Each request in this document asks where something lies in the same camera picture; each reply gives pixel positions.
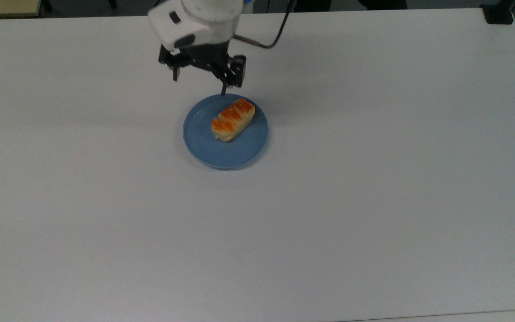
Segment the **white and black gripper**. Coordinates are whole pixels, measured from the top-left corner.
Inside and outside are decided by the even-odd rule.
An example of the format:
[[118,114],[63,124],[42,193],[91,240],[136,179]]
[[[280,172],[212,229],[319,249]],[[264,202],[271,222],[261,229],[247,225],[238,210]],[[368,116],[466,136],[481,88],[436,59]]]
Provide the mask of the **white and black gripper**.
[[164,1],[148,12],[161,47],[159,62],[173,72],[192,66],[211,72],[228,88],[241,88],[247,57],[229,56],[228,47],[241,17],[239,1]]

